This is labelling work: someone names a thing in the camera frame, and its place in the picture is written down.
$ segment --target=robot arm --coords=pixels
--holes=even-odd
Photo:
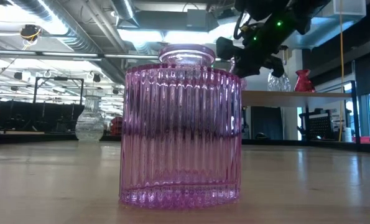
[[[272,56],[280,45],[295,31],[304,35],[310,30],[311,19],[331,0],[236,0],[234,7],[241,12],[234,30],[234,38],[243,38],[244,48],[235,47],[233,41],[223,37],[216,41],[217,55],[225,60],[234,57],[234,73],[243,78],[258,75],[261,67],[273,69],[281,77],[284,68],[281,59]],[[241,27],[244,12],[250,19]],[[249,24],[251,19],[265,23]]]

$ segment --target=wooden shelf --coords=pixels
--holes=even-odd
[[[279,91],[243,91],[243,106],[310,107],[351,98],[350,93],[304,93]]]

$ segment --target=ceiling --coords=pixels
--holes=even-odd
[[[117,31],[117,18],[111,0],[43,0],[43,2],[48,6],[60,7],[64,16],[53,11],[53,13],[57,15],[56,17],[58,19],[64,18],[68,21],[70,27],[74,27],[71,35],[81,35],[84,40],[89,41],[89,44],[93,46],[92,49],[96,52],[103,52],[106,54],[139,54],[139,52],[143,52],[139,50],[136,43],[133,41],[134,37],[137,36],[130,36],[128,40],[125,40],[126,38],[120,35],[122,33]],[[161,13],[168,11],[181,13],[183,11],[186,12],[188,9],[199,8],[201,10],[217,13],[223,9],[230,9],[234,1],[133,0],[133,3],[138,11],[160,11]],[[219,21],[220,26],[211,30],[208,36],[213,36],[212,40],[222,35],[230,38],[236,18],[236,16],[232,16],[226,18],[224,21]],[[25,50],[43,52],[77,52],[70,44],[67,44],[67,41],[65,42],[65,40],[70,40],[70,38],[62,37],[66,32],[57,30],[59,26],[53,23],[54,19],[56,18],[51,18],[52,22],[42,21],[37,15],[17,6],[0,5],[0,50],[22,50],[25,48]],[[316,30],[316,27],[319,27],[321,23],[322,21],[316,21],[316,24],[312,25],[312,29]],[[42,28],[40,37],[32,45],[29,45],[28,42],[23,40],[19,35],[19,31],[25,24],[36,24]],[[159,41],[147,42],[148,53],[157,54],[158,50],[166,44],[167,43]],[[206,45],[215,50],[214,43]],[[8,94],[4,96],[4,100],[16,99],[31,101],[34,90],[30,85],[34,84],[36,77],[45,77],[45,74],[47,74],[47,76],[50,75],[51,77],[64,76],[69,78],[83,78],[85,80],[85,87],[88,88],[88,91],[95,91],[93,87],[96,86],[101,88],[98,90],[98,94],[104,96],[102,100],[104,105],[108,104],[109,101],[115,100],[118,102],[118,104],[114,104],[114,106],[111,107],[112,109],[110,112],[109,110],[105,110],[105,112],[109,114],[120,114],[121,112],[117,111],[115,107],[122,108],[123,91],[120,91],[118,95],[113,95],[112,90],[113,88],[122,90],[124,71],[128,67],[144,63],[154,62],[148,60],[121,60],[118,58],[103,60],[103,62],[0,58],[0,92]],[[227,70],[229,64],[217,63],[215,67]],[[22,72],[26,74],[28,78],[17,80],[14,78],[15,72]],[[261,75],[248,77],[248,89],[266,90],[268,73],[269,71],[267,69],[262,69]],[[99,83],[93,81],[94,74],[101,74],[101,81]],[[18,85],[19,90],[11,90],[10,85]],[[52,85],[56,87],[60,85],[73,86],[78,85],[78,83],[69,82],[68,84],[67,82],[51,81],[46,85],[47,87],[39,92],[40,95],[56,95],[56,91],[52,91]],[[73,97],[78,96],[79,92],[79,89],[73,88],[70,89],[70,91],[61,93],[60,95],[67,95],[66,98],[68,99],[61,102],[77,102],[77,99],[73,99]],[[52,97],[49,96],[40,98],[40,100],[50,99],[52,99]]]

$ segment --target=table surface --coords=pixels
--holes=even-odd
[[[0,223],[370,223],[370,154],[243,146],[238,203],[163,211],[118,203],[120,145],[0,145]]]
[[[350,93],[304,93],[279,91],[242,91],[243,106],[283,106],[315,108],[351,98]]]

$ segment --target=red vase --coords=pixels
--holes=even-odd
[[[316,92],[315,87],[312,82],[309,80],[308,75],[310,73],[309,69],[303,69],[296,71],[298,75],[298,81],[295,85],[294,91],[303,91],[303,92]]]

